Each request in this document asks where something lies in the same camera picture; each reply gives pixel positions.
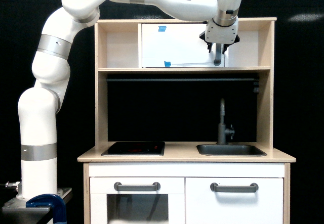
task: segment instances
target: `white door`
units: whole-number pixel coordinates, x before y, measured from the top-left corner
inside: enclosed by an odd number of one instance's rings
[[[282,178],[188,177],[185,195],[187,224],[282,224]]]
[[[183,177],[91,177],[91,224],[184,224]]]

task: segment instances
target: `wooden shelf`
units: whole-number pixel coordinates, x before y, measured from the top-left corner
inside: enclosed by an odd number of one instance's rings
[[[221,67],[221,68],[98,68],[98,72],[105,74],[122,74],[122,73],[260,73],[270,71],[270,66],[258,67]]]
[[[273,149],[274,22],[276,18],[239,19],[240,43],[229,47],[226,67],[142,68],[144,24],[187,24],[175,19],[99,20],[95,26],[96,148],[108,147],[107,76],[110,74],[241,74],[259,76],[257,140]]]

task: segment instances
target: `induction cooktop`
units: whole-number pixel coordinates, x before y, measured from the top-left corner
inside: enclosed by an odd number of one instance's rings
[[[101,156],[163,156],[164,142],[116,142]]]

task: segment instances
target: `sink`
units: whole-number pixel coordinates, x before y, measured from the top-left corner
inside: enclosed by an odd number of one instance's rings
[[[262,157],[267,154],[250,145],[198,145],[200,154],[207,156],[252,156]]]

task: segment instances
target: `black faucet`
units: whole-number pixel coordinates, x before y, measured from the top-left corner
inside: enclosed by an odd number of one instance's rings
[[[218,124],[218,141],[217,145],[228,145],[226,141],[226,136],[231,136],[233,139],[234,136],[234,128],[231,125],[231,129],[226,128],[226,124],[224,123],[224,116],[225,116],[225,100],[221,99],[220,105],[220,123]]]

